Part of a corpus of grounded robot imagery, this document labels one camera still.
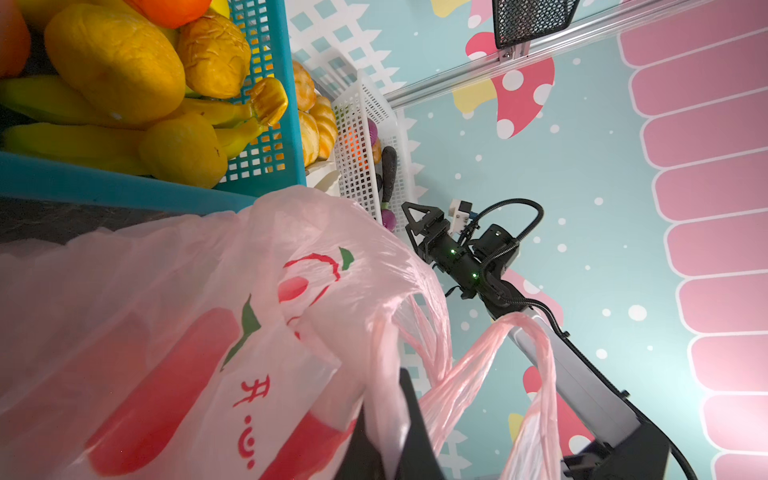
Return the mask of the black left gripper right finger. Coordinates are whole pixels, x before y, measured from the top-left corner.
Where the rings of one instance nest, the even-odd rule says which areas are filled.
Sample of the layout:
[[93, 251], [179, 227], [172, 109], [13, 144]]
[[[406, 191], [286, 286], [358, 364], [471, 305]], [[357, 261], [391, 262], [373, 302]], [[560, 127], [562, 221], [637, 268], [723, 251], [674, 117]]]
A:
[[406, 368], [400, 369], [399, 385], [407, 403], [410, 427], [395, 478], [397, 480], [444, 480], [443, 471], [433, 452], [411, 376]]

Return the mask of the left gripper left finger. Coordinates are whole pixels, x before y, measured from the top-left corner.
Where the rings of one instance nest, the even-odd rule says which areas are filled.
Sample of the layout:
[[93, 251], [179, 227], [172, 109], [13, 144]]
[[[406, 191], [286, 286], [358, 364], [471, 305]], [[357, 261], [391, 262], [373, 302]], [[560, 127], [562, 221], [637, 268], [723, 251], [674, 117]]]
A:
[[335, 480], [385, 480], [381, 455], [366, 434], [366, 421], [359, 416]]

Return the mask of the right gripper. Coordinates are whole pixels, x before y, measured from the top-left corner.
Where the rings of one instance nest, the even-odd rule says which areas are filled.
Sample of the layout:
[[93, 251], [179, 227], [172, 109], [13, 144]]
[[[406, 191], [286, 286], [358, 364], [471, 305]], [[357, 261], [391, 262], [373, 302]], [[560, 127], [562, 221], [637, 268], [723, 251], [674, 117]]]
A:
[[448, 232], [449, 222], [437, 208], [403, 202], [405, 232], [421, 236], [413, 246], [418, 256], [450, 276], [463, 299], [520, 300], [521, 293], [501, 277], [519, 253], [519, 241], [502, 227], [491, 225], [478, 239], [460, 245]]

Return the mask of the pink plastic grocery bag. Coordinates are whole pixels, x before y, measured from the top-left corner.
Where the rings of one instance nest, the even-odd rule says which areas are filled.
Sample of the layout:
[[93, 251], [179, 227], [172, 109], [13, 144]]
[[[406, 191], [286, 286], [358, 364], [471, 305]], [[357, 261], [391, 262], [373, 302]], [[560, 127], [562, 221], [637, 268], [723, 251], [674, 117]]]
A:
[[1, 475], [330, 478], [361, 425], [390, 479], [413, 424], [399, 343], [427, 372], [434, 458], [517, 327], [542, 387], [502, 475], [557, 479], [544, 328], [505, 315], [454, 361], [435, 272], [349, 200], [295, 186], [236, 213], [6, 243]]

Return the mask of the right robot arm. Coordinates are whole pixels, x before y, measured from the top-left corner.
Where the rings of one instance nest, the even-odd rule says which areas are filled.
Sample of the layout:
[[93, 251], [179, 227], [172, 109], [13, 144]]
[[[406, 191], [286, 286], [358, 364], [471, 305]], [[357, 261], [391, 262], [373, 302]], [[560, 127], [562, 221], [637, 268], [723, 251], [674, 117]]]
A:
[[[493, 224], [480, 237], [479, 222], [505, 206], [525, 205], [536, 215], [512, 235]], [[674, 442], [617, 389], [570, 341], [542, 301], [524, 296], [502, 275], [519, 254], [521, 241], [543, 220], [543, 207], [529, 199], [497, 202], [478, 214], [459, 202], [445, 215], [437, 207], [405, 202], [404, 226], [411, 245], [428, 265], [449, 275], [463, 298], [479, 297], [493, 320], [519, 312], [528, 320], [542, 314], [539, 326], [550, 342], [561, 399], [573, 409], [594, 439], [559, 463], [561, 479], [662, 479], [674, 459], [688, 479], [696, 474]]]

